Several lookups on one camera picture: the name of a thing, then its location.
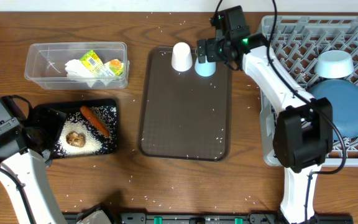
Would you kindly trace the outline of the green snack wrapper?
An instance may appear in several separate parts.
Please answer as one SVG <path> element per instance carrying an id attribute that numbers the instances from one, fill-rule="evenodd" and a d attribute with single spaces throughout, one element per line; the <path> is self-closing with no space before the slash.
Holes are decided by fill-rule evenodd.
<path id="1" fill-rule="evenodd" d="M 124 63 L 113 59 L 103 63 L 94 50 L 89 50 L 80 62 L 96 77 L 119 77 L 124 71 Z"/>

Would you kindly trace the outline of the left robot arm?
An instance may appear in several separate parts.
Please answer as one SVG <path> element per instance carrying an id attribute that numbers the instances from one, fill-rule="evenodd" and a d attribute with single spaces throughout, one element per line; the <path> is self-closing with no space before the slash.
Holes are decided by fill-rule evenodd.
<path id="1" fill-rule="evenodd" d="M 19 223 L 114 223 L 100 206 L 77 215 L 60 210 L 46 168 L 67 116 L 44 106 L 25 115 L 16 98 L 0 97 L 0 182 Z"/>

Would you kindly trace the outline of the white napkin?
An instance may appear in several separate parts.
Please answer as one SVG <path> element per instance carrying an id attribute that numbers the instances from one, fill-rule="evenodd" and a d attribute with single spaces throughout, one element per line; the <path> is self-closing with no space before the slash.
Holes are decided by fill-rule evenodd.
<path id="1" fill-rule="evenodd" d="M 95 79 L 96 75 L 88 70 L 81 61 L 73 59 L 65 64 L 65 70 L 67 77 L 72 78 L 78 82 L 85 82 L 90 88 L 92 88 L 97 82 L 101 82 L 104 85 L 108 85 L 105 80 Z"/>

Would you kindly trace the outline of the white rice pile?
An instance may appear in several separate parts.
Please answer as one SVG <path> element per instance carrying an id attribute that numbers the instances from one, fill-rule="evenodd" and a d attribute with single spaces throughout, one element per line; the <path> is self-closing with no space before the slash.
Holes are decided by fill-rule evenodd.
<path id="1" fill-rule="evenodd" d="M 91 107 L 90 110 L 108 128 L 110 137 L 101 134 L 80 111 L 71 112 L 63 126 L 61 135 L 55 145 L 56 158 L 92 156 L 99 154 L 111 154 L 117 149 L 117 110 L 115 106 Z M 66 141 L 66 135 L 70 132 L 85 135 L 84 147 L 73 147 Z"/>

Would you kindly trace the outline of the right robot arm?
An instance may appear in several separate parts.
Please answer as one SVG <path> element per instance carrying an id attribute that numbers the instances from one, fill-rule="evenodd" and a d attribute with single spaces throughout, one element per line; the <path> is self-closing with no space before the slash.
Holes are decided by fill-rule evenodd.
<path id="1" fill-rule="evenodd" d="M 280 204 L 287 223 L 314 219 L 314 177 L 333 148 L 330 102 L 317 100 L 301 87 L 277 59 L 272 38 L 251 34 L 240 6 L 215 10 L 210 19 L 216 36 L 197 42 L 199 63 L 232 63 L 258 84 L 277 115 L 273 150 L 285 168 Z"/>

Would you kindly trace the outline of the white plastic cup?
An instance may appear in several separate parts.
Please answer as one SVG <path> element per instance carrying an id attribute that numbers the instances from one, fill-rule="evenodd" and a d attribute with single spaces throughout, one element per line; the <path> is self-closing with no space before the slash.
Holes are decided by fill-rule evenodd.
<path id="1" fill-rule="evenodd" d="M 192 67 L 193 58 L 188 44 L 179 42 L 174 45 L 171 64 L 178 72 L 185 72 Z"/>

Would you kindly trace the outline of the light blue bowl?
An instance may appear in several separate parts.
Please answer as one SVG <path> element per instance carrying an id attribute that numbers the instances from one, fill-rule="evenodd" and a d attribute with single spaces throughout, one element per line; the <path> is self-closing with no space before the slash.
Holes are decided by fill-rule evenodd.
<path id="1" fill-rule="evenodd" d="M 314 71 L 323 78 L 344 78 L 354 71 L 351 54 L 342 50 L 324 52 L 318 56 Z"/>

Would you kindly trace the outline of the orange carrot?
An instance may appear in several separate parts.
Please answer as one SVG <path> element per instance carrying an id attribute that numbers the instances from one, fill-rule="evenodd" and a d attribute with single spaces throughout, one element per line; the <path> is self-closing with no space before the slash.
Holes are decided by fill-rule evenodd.
<path id="1" fill-rule="evenodd" d="M 80 107 L 80 113 L 105 137 L 110 137 L 108 128 L 99 120 L 99 118 L 87 106 Z"/>

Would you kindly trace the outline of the light blue plastic cup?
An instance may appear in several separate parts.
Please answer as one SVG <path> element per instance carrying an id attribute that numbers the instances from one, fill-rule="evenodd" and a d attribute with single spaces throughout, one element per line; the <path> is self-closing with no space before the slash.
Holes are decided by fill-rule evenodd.
<path id="1" fill-rule="evenodd" d="M 216 62 L 205 61 L 205 63 L 199 63 L 199 59 L 197 58 L 195 62 L 195 71 L 199 76 L 210 77 L 216 71 Z"/>

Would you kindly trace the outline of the dark blue plate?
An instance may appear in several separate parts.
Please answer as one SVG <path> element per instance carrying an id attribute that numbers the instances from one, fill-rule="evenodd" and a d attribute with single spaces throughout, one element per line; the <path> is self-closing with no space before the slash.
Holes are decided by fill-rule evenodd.
<path id="1" fill-rule="evenodd" d="M 333 123 L 344 138 L 358 136 L 358 86 L 340 79 L 325 80 L 308 90 L 316 99 L 327 98 Z"/>

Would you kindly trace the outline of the golden brown food scrap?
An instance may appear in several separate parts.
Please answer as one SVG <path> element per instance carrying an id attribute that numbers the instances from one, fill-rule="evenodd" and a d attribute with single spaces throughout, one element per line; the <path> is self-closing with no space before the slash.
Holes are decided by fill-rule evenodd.
<path id="1" fill-rule="evenodd" d="M 86 144 L 86 138 L 84 134 L 70 132 L 66 135 L 66 141 L 73 147 L 84 147 Z"/>

